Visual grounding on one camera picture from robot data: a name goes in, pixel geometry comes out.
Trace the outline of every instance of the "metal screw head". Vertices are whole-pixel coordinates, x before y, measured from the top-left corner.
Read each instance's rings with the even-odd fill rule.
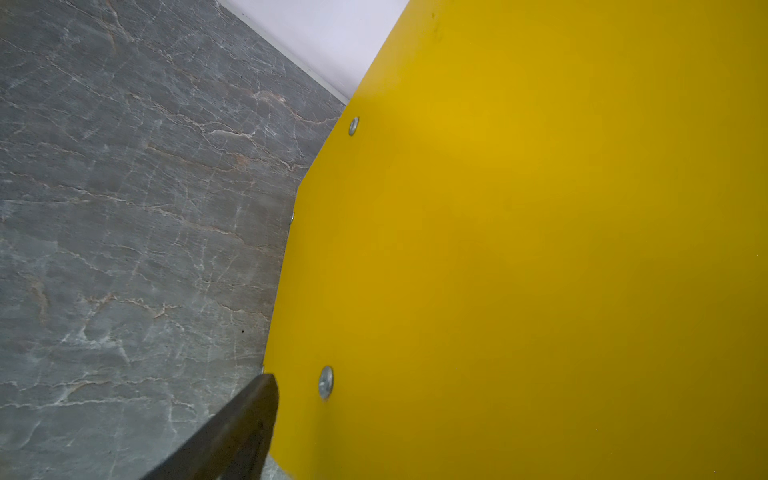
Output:
[[[324,366],[323,371],[320,372],[318,390],[320,391],[320,398],[323,400],[327,400],[331,396],[333,391],[333,369],[331,367]]]
[[[352,137],[355,134],[355,130],[357,130],[357,124],[360,122],[360,117],[354,117],[352,119],[352,123],[349,124],[349,136]]]

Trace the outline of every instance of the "yellow board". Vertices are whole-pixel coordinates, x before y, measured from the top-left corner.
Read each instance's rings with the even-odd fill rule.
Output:
[[[760,1],[411,0],[299,190],[278,463],[768,478],[766,64]]]

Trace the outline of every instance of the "gray marble surface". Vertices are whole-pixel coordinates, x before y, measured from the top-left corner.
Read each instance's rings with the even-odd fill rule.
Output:
[[[259,372],[343,106],[213,0],[6,0],[0,54],[0,478],[138,478]]]

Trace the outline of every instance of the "black metal bar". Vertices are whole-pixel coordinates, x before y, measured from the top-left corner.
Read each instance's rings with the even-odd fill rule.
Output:
[[[142,480],[259,480],[277,403],[275,377],[259,375]]]

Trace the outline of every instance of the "white wall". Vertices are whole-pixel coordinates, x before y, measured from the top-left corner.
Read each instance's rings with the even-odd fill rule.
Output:
[[[220,0],[346,103],[408,0]]]

